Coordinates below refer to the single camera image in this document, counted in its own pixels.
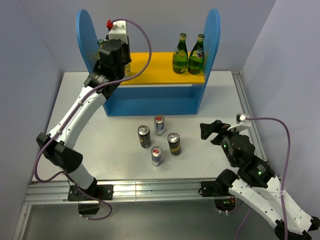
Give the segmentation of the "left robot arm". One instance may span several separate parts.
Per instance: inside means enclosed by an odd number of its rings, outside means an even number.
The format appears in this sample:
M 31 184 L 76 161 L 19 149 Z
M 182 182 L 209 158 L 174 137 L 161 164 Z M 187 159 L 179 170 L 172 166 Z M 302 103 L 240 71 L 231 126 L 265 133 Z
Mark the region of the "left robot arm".
M 125 77 L 125 65 L 130 59 L 127 44 L 116 39 L 105 40 L 98 54 L 77 101 L 48 134 L 40 133 L 36 138 L 44 157 L 71 177 L 86 200 L 96 197 L 97 180 L 85 168 L 83 155 L 74 146 L 94 113 L 120 85 L 118 81 Z

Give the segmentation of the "black can yellow label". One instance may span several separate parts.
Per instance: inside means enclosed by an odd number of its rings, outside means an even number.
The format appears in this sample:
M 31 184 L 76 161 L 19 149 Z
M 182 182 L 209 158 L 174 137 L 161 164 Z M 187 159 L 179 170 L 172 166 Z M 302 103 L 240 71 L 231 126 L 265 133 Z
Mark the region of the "black can yellow label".
M 170 153 L 174 156 L 178 156 L 181 154 L 181 138 L 178 133 L 171 132 L 167 136 L 167 142 L 169 145 Z

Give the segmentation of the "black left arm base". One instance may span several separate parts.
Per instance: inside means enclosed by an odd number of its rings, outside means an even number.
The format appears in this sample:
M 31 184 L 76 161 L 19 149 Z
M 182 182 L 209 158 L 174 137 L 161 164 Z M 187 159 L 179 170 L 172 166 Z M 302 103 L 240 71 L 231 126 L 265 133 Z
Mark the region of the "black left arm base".
M 93 190 L 83 192 L 95 199 L 110 201 L 113 198 L 114 186 L 112 184 L 100 184 L 93 188 Z M 96 215 L 100 210 L 101 203 L 81 203 L 92 201 L 92 198 L 82 194 L 75 185 L 69 187 L 67 196 L 68 202 L 78 202 L 78 213 L 81 215 Z

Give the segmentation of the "red bull can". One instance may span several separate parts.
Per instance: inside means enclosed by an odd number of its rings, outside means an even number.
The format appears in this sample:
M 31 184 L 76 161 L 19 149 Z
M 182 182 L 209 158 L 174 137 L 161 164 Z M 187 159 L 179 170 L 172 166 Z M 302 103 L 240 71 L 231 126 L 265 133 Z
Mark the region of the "red bull can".
M 163 150 L 159 146 L 154 146 L 151 150 L 151 161 L 154 166 L 160 166 L 163 162 Z
M 154 117 L 154 132 L 157 136 L 160 136 L 165 131 L 165 118 L 163 115 L 158 114 Z

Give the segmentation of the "clear glass bottle green cap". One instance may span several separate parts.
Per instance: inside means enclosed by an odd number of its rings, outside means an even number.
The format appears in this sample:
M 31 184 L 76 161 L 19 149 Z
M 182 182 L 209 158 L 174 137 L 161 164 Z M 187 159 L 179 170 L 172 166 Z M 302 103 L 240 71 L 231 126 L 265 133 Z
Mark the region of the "clear glass bottle green cap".
M 125 73 L 125 78 L 129 78 L 131 76 L 131 63 L 130 62 L 125 65 L 124 73 Z

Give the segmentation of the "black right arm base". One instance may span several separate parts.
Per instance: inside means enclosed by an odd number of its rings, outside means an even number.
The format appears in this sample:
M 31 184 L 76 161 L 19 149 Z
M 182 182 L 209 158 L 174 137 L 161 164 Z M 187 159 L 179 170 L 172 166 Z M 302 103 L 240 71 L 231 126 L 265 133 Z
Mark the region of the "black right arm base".
M 236 200 L 227 190 L 223 190 L 215 180 L 200 182 L 200 189 L 197 192 L 204 198 L 213 198 L 215 207 L 219 211 L 233 211 L 236 207 Z

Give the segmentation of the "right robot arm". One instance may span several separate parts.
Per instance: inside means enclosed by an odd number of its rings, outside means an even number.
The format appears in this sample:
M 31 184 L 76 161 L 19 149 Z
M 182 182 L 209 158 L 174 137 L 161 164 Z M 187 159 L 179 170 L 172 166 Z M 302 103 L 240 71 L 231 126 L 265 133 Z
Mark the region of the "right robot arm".
M 221 146 L 229 164 L 238 171 L 223 170 L 214 181 L 201 182 L 203 197 L 235 196 L 260 214 L 280 240 L 310 240 L 309 232 L 318 230 L 320 220 L 303 211 L 292 197 L 281 189 L 281 180 L 270 165 L 255 155 L 255 146 L 240 131 L 250 125 L 229 125 L 220 120 L 201 123 L 201 138 Z

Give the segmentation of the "Red Bull can front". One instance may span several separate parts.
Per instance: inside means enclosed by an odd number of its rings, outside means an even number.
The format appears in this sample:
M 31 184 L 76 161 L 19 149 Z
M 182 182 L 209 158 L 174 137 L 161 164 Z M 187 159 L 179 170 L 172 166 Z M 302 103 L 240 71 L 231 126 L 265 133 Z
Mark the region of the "Red Bull can front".
M 159 146 L 154 146 L 151 150 L 151 161 L 154 166 L 160 166 L 163 162 L 163 150 Z

